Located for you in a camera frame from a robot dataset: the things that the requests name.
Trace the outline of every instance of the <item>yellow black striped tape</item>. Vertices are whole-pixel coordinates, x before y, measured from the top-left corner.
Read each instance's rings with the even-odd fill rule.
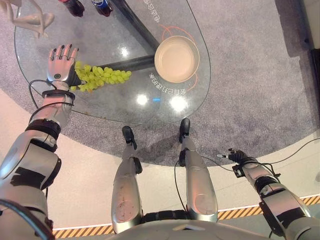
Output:
[[[305,197],[301,199],[307,206],[320,203],[320,195]],[[221,210],[218,213],[218,220],[235,219],[247,216],[262,214],[259,205],[250,207],[239,207],[230,210]]]
[[[307,205],[320,204],[320,194],[310,197],[301,198],[302,201]],[[218,212],[218,220],[227,220],[227,219],[235,219],[242,218],[247,216],[254,216],[262,214],[262,210],[259,205],[254,205],[250,207],[241,207],[234,209],[226,209],[220,210]],[[53,234],[56,239],[65,239],[72,237],[86,237],[86,236],[97,236],[97,235],[105,235],[105,234],[114,234],[114,229],[112,225],[100,225],[100,226],[88,226],[82,228],[68,228],[53,230]]]
[[[112,225],[53,230],[56,239],[114,234]]]

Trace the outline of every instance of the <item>bottle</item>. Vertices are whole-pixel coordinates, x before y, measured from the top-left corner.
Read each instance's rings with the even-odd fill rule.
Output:
[[[112,5],[108,0],[92,0],[95,9],[99,14],[109,17],[112,9]]]
[[[59,0],[63,3],[69,12],[75,17],[82,17],[84,15],[85,7],[78,0]]]

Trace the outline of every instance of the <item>robot finger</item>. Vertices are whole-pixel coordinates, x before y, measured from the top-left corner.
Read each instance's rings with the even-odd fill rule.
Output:
[[[70,51],[71,47],[72,47],[72,44],[68,44],[68,45],[65,47],[64,52],[63,52],[62,59],[68,60],[69,51]]]
[[[79,48],[74,48],[72,53],[71,53],[70,59],[74,59],[75,60],[76,57],[77,57],[78,51],[79,51]]]
[[[55,55],[55,51],[57,51],[57,49],[51,49],[51,51],[49,52],[49,62],[54,60],[54,55]]]
[[[65,45],[58,46],[55,52],[55,59],[61,59],[61,53],[64,48],[65,48]]]

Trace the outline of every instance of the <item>green grapes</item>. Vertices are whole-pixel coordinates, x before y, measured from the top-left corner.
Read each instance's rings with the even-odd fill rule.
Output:
[[[74,65],[75,72],[80,80],[85,81],[85,84],[79,85],[80,92],[92,93],[93,90],[103,87],[105,84],[124,84],[129,80],[131,71],[113,70],[110,67],[90,66],[83,64],[81,61],[76,61]],[[71,86],[70,91],[75,92],[76,86]]]

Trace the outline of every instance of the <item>black cable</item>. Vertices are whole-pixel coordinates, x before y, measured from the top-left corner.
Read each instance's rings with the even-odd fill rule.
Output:
[[[36,80],[32,80],[31,82],[29,82],[28,89],[29,89],[30,97],[31,97],[31,100],[32,100],[33,104],[34,104],[35,107],[38,109],[38,105],[37,105],[37,103],[36,103],[36,101],[35,101],[35,98],[34,98],[34,95],[32,94],[32,91],[31,91],[31,86],[32,86],[32,84],[33,84],[33,83],[36,83],[36,82],[41,82],[41,83],[49,84],[49,85],[53,86],[55,90],[57,90],[57,87],[56,87],[55,85],[53,85],[51,82],[46,81],[46,80],[36,79]]]
[[[313,142],[313,141],[315,141],[315,140],[319,140],[319,139],[320,139],[320,137],[317,137],[317,138],[315,138],[315,139],[312,139],[312,140],[308,141],[307,143],[305,143],[304,145],[302,145],[302,147],[300,147],[297,151],[295,151],[295,152],[294,152],[293,154],[291,154],[290,156],[288,156],[288,157],[286,157],[285,159],[282,159],[282,160],[280,160],[280,161],[271,162],[270,164],[281,163],[281,162],[283,162],[283,161],[291,158],[293,155],[295,155],[297,152],[299,152],[305,145],[307,145],[307,144],[309,144],[309,143],[311,143],[311,142]]]
[[[36,218],[26,207],[21,206],[20,204],[6,200],[0,199],[0,205],[3,205],[15,213],[17,213],[20,217],[22,217],[40,236],[43,240],[54,240],[55,236],[53,236],[51,230],[44,225],[38,218]]]
[[[208,160],[210,160],[211,162],[214,162],[215,164],[217,164],[220,168],[223,168],[224,170],[227,170],[227,171],[229,171],[229,172],[233,172],[233,170],[230,170],[230,169],[228,169],[228,168],[225,168],[224,166],[221,166],[219,163],[217,163],[216,161],[214,161],[213,159],[211,159],[211,158],[209,158],[209,157],[206,157],[206,156],[200,156],[200,157],[205,158],[205,159],[208,159]]]
[[[180,202],[181,202],[181,204],[182,204],[182,207],[183,207],[184,211],[186,212],[186,208],[185,208],[184,203],[182,202],[182,199],[181,199],[181,196],[180,196],[180,193],[179,193],[179,189],[178,189],[178,185],[177,185],[176,166],[177,166],[178,162],[179,162],[179,160],[176,161],[176,163],[175,163],[175,165],[174,165],[174,182],[175,182],[176,192],[178,193],[178,196],[179,196]]]
[[[37,110],[35,110],[35,111],[31,114],[31,117],[30,117],[30,119],[29,119],[29,123],[31,122],[32,118],[33,118],[39,111],[41,111],[42,109],[45,109],[46,107],[49,107],[49,106],[51,106],[51,105],[55,105],[55,104],[66,104],[66,105],[73,106],[72,103],[64,102],[64,101],[57,101],[57,102],[52,102],[52,103],[43,105],[43,106],[39,107]]]

